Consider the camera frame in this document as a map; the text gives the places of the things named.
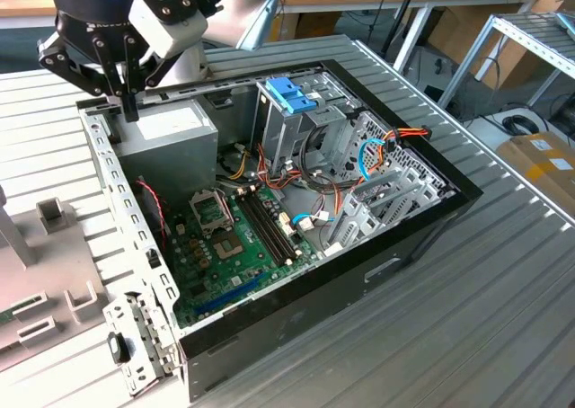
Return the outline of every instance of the metal shelf rack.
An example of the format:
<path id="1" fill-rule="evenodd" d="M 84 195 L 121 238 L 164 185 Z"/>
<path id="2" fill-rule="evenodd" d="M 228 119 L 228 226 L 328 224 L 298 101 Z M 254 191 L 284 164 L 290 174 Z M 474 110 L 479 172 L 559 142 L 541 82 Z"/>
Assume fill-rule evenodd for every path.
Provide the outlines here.
<path id="1" fill-rule="evenodd" d="M 532 96 L 529 105 L 533 105 L 541 97 L 560 73 L 575 79 L 575 40 L 559 26 L 554 13 L 492 15 L 439 99 L 439 107 L 445 108 L 449 104 L 479 56 L 483 45 L 494 31 L 499 31 L 502 37 L 495 44 L 488 58 L 496 58 L 505 43 L 512 39 L 556 68 Z M 475 78 L 481 80 L 491 65 L 492 62 L 487 59 Z"/>

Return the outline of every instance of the white connector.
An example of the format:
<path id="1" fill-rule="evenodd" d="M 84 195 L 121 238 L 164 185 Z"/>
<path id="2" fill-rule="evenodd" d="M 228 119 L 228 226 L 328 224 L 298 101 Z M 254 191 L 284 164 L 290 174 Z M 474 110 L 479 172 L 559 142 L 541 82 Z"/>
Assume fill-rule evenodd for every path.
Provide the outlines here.
<path id="1" fill-rule="evenodd" d="M 330 220 L 330 212 L 326 212 L 325 210 L 320 210 L 320 213 L 317 215 L 317 218 L 320 221 L 329 221 Z"/>
<path id="2" fill-rule="evenodd" d="M 310 217 L 304 217 L 300 219 L 297 224 L 302 229 L 302 231 L 309 231 L 315 228 L 314 223 Z"/>

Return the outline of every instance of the metal rail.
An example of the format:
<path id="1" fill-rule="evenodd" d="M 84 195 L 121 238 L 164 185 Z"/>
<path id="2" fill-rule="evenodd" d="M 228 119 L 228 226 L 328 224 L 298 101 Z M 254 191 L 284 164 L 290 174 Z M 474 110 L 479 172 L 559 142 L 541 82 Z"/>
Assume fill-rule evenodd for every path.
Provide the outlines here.
<path id="1" fill-rule="evenodd" d="M 419 262 L 197 406 L 567 406 L 572 221 L 357 42 L 333 36 L 208 53 L 217 76 L 326 58 L 410 125 L 433 128 L 432 145 L 484 194 Z M 0 182 L 9 212 L 48 195 L 70 200 L 115 297 L 136 281 L 75 115 L 84 97 L 44 72 L 0 76 Z M 130 401 L 104 339 L 98 327 L 6 370 L 3 397 L 18 395 L 23 406 L 89 406 L 95 397 L 102 406 L 187 406 L 176 378 Z"/>

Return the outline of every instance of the connector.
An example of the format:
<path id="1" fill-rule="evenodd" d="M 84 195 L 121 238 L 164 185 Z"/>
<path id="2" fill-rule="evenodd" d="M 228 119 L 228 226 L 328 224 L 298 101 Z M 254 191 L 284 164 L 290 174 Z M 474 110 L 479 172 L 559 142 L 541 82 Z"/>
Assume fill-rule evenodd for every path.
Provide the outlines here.
<path id="1" fill-rule="evenodd" d="M 315 228 L 314 223 L 310 217 L 303 217 L 297 222 L 297 225 L 301 228 L 302 231 L 309 231 Z"/>

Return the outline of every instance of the red cable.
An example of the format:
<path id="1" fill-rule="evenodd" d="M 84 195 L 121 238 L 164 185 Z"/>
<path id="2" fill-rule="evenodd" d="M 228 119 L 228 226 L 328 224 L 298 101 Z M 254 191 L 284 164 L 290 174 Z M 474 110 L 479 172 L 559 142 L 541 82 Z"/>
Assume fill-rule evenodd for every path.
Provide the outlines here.
<path id="1" fill-rule="evenodd" d="M 162 228 L 162 249 L 165 250 L 165 227 L 164 227 L 164 213 L 162 211 L 162 205 L 160 204 L 160 200 L 158 199 L 157 194 L 155 193 L 155 191 L 145 182 L 142 182 L 140 180 L 136 181 L 136 183 L 140 186 L 142 186 L 143 188 L 146 188 L 147 191 L 152 194 L 152 197 L 154 198 L 155 201 L 155 205 L 158 207 L 158 214 L 160 215 L 160 227 Z"/>

